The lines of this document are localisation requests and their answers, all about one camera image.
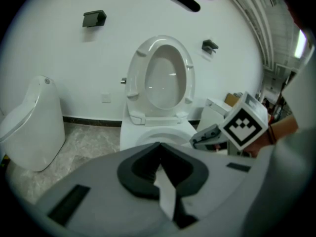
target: electrical outlet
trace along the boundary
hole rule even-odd
[[[101,102],[102,103],[110,103],[111,102],[111,94],[110,93],[102,93],[101,94]]]

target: white toilet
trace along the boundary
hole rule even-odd
[[[224,122],[225,116],[232,109],[231,106],[224,101],[214,98],[207,98],[205,106],[201,114],[201,120],[197,127],[197,132],[200,132],[214,124]]]
[[[169,36],[145,41],[126,78],[120,150],[157,141],[188,143],[196,133],[187,120],[194,93],[195,72],[185,47]]]
[[[35,77],[21,105],[0,124],[0,152],[17,165],[44,170],[65,142],[60,100],[54,82]]]

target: human hand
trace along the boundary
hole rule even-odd
[[[244,151],[250,153],[251,157],[256,158],[258,156],[260,149],[268,145],[271,145],[271,142],[269,140],[268,134],[265,132],[253,143],[251,143],[248,147],[246,147]]]

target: tile floor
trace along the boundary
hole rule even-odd
[[[30,203],[90,159],[119,151],[120,127],[65,123],[65,133],[65,144],[44,171],[32,172],[9,163],[6,177],[10,186]]]

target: white wall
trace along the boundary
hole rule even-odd
[[[16,16],[0,54],[0,107],[7,114],[36,75],[52,78],[65,116],[120,120],[125,77],[138,46],[155,35],[177,38],[192,56],[198,119],[207,97],[255,94],[262,81],[255,38],[230,0],[197,0],[193,13],[170,0],[29,0]],[[83,13],[104,10],[105,26],[83,28]],[[213,58],[201,50],[212,37]],[[110,104],[100,93],[111,93]]]

